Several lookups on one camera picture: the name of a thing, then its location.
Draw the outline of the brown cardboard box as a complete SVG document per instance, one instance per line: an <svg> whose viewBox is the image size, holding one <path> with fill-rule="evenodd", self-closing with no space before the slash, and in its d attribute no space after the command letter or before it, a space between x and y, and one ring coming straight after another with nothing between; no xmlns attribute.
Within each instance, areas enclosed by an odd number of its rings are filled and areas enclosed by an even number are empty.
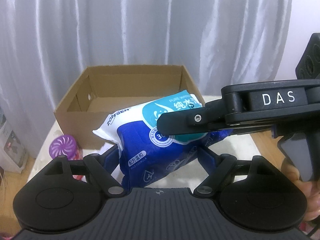
<svg viewBox="0 0 320 240"><path fill-rule="evenodd" d="M109 114L187 90L204 103L185 66L116 65L86 68L54 114L65 134L81 148L96 150L105 140L93 133Z"/></svg>

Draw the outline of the blue wet wipes pack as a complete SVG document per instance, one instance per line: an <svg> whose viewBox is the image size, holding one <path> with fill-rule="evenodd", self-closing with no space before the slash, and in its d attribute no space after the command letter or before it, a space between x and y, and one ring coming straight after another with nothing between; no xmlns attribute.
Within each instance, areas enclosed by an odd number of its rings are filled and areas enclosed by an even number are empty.
<svg viewBox="0 0 320 240"><path fill-rule="evenodd" d="M199 146L211 146L230 135L228 130L200 134L163 135L158 118L168 112L200 108L194 94L177 94L109 114L93 131L98 137L117 144L119 165L126 190L145 187L197 158Z"/></svg>

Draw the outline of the purple air freshener jar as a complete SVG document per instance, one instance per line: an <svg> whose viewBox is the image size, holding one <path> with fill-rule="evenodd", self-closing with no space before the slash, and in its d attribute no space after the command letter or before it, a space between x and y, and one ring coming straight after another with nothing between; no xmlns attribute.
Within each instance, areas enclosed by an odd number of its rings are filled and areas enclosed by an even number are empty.
<svg viewBox="0 0 320 240"><path fill-rule="evenodd" d="M49 146L49 155L52 159L59 155L65 155L68 160L83 159L82 150L76 139L71 135L61 135L55 138Z"/></svg>

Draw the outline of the pink patterned cloth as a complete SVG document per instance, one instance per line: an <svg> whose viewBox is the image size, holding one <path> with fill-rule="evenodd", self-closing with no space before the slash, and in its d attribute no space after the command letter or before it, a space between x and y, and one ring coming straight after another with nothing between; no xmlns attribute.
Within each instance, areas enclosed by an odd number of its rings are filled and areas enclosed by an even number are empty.
<svg viewBox="0 0 320 240"><path fill-rule="evenodd" d="M13 238L13 235L6 232L3 226L1 226L0 229L0 240L11 240Z"/></svg>

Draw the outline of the white water dispenser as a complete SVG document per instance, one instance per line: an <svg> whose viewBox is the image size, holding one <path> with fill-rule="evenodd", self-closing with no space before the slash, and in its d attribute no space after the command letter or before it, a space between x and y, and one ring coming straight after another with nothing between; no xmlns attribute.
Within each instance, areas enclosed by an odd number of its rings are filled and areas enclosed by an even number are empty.
<svg viewBox="0 0 320 240"><path fill-rule="evenodd" d="M1 109L0 119L1 168L4 171L21 173L25 168L28 155L6 119L3 109Z"/></svg>

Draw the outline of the white curtain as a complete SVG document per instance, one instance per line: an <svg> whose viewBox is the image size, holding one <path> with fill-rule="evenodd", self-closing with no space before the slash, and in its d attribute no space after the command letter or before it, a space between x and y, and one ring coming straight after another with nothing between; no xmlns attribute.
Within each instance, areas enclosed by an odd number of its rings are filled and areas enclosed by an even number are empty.
<svg viewBox="0 0 320 240"><path fill-rule="evenodd" d="M292 0L1 0L1 107L38 154L88 66L184 65L200 92L273 80Z"/></svg>

